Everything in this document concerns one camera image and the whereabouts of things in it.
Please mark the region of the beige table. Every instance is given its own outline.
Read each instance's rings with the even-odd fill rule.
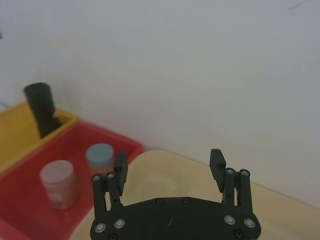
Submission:
[[[251,190],[253,211],[262,227],[259,240],[320,240],[319,210],[255,184]],[[222,198],[208,165],[155,150],[141,154],[129,166],[121,201],[126,206],[157,197],[185,196],[216,202]],[[70,239],[90,240],[93,219],[92,209]]]

